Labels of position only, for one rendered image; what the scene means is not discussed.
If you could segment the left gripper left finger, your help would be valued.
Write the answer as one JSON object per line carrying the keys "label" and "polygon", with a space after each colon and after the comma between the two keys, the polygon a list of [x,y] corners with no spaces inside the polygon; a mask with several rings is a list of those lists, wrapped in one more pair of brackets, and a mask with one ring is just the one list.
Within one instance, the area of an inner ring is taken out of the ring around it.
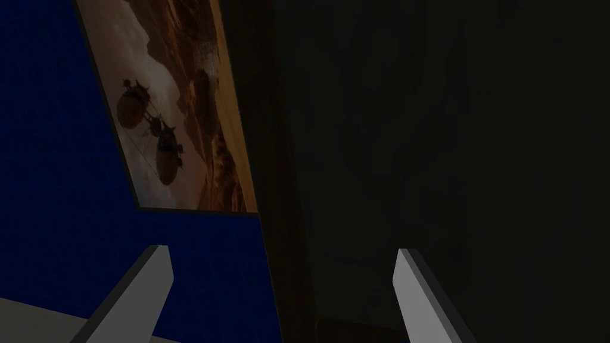
{"label": "left gripper left finger", "polygon": [[70,343],[150,343],[173,281],[168,246],[149,246]]}

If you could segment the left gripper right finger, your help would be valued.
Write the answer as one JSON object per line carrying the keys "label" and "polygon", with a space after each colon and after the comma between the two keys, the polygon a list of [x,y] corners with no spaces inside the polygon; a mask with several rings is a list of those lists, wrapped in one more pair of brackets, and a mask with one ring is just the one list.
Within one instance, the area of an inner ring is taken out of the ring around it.
{"label": "left gripper right finger", "polygon": [[393,287],[410,343],[477,343],[416,249],[398,250]]}

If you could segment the dark wooden door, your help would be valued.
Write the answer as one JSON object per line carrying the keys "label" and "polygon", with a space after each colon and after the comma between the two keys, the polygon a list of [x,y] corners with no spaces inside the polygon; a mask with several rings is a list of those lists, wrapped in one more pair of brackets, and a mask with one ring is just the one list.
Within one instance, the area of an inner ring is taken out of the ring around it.
{"label": "dark wooden door", "polygon": [[281,343],[610,343],[610,0],[219,0]]}

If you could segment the framed airship landscape picture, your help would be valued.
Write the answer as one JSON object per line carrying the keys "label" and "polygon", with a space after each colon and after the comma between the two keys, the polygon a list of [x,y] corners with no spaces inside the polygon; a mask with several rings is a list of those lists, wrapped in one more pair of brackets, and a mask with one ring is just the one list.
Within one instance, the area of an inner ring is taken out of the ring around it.
{"label": "framed airship landscape picture", "polygon": [[136,206],[258,212],[221,0],[72,0]]}

